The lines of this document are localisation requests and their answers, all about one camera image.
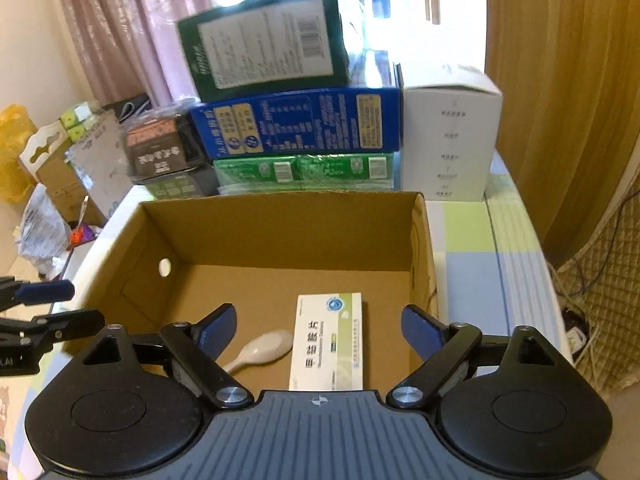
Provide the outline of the white carton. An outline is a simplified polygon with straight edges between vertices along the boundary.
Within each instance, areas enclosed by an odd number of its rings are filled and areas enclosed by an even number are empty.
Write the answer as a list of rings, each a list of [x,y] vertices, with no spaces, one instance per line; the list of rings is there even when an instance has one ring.
[[[474,67],[405,61],[400,183],[427,200],[480,202],[503,95]]]

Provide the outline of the blue carton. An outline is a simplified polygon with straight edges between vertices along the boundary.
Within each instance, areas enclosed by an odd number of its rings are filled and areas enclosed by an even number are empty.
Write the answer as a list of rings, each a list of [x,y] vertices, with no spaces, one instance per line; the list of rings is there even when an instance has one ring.
[[[397,152],[401,139],[398,71],[386,58],[370,56],[346,87],[200,104],[192,108],[191,116],[211,160]]]

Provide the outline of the crumpled white plastic bag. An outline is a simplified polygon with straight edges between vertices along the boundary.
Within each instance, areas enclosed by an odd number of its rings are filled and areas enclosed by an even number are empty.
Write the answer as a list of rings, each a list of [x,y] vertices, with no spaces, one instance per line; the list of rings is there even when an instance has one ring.
[[[47,281],[54,280],[63,271],[70,226],[41,183],[36,185],[25,207],[15,243],[17,255],[29,261]]]

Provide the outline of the dark green carton top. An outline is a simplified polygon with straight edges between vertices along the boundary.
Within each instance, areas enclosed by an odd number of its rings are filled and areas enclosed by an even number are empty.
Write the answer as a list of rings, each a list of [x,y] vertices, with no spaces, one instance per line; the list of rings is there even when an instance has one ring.
[[[338,0],[245,0],[177,28],[203,102],[349,82]]]

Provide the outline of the brown cardboard box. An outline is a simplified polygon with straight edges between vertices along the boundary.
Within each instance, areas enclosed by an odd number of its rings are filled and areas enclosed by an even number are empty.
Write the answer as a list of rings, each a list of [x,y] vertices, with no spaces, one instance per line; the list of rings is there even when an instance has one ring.
[[[78,308],[130,333],[198,322],[232,304],[222,355],[294,325],[299,296],[358,292],[364,383],[386,392],[420,363],[401,312],[436,314],[426,203],[407,192],[299,192],[151,200],[117,209],[75,276]]]

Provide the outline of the quilted tan chair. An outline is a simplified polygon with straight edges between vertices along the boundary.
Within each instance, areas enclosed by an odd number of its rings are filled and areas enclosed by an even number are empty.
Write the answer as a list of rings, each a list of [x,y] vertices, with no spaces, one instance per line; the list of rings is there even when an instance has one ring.
[[[553,278],[561,306],[587,324],[574,357],[604,398],[639,381],[639,174]]]

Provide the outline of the white green Mecobalamin box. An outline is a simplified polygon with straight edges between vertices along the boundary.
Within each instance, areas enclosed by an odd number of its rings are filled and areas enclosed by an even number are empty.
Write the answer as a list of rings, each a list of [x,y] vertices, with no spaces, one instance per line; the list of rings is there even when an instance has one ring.
[[[363,388],[363,319],[359,292],[297,298],[288,388],[291,391]]]

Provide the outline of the green packaged carton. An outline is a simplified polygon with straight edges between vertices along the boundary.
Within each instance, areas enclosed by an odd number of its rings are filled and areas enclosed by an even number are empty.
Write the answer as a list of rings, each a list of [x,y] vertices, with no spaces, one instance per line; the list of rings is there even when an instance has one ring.
[[[221,195],[399,188],[397,153],[286,155],[214,162]]]

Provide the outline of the dark brown carton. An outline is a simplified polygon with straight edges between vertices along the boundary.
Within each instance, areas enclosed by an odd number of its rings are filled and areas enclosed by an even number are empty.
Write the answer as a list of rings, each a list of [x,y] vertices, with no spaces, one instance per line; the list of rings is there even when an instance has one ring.
[[[202,141],[189,113],[142,117],[125,130],[124,148],[129,174],[135,181],[206,163]]]

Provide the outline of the yellow brown curtain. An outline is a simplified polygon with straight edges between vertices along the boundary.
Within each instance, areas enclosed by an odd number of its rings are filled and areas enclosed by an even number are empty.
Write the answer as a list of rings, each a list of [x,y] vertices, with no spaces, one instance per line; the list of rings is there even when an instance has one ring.
[[[547,259],[575,255],[639,135],[639,0],[487,0],[497,148]]]

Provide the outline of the yellow plastic bag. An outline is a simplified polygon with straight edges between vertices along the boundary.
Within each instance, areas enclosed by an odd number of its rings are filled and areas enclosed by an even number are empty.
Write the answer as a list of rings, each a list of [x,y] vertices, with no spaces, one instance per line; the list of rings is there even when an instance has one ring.
[[[24,106],[11,104],[0,113],[0,196],[2,202],[19,203],[35,187],[20,155],[37,131]]]

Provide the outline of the brown paper bag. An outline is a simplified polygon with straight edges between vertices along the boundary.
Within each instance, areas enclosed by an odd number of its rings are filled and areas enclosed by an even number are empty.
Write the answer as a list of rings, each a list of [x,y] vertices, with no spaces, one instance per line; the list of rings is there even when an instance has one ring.
[[[67,222],[76,221],[87,202],[85,222],[104,226],[132,187],[122,127],[111,110],[94,116],[76,142],[62,122],[40,128],[28,139],[20,162],[46,187]]]

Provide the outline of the pink curtain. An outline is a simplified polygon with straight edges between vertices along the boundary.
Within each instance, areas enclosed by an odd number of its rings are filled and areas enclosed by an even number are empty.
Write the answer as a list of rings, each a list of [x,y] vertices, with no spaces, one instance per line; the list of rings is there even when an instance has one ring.
[[[61,0],[79,62],[103,105],[146,94],[165,105],[196,90],[177,23],[212,0]]]

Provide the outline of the beige plastic spoon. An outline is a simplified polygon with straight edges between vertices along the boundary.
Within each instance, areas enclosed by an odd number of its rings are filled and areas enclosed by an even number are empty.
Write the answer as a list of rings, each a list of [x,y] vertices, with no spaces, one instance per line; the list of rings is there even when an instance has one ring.
[[[261,366],[280,360],[293,348],[293,334],[274,330],[249,341],[236,358],[222,368],[228,374],[247,366]]]

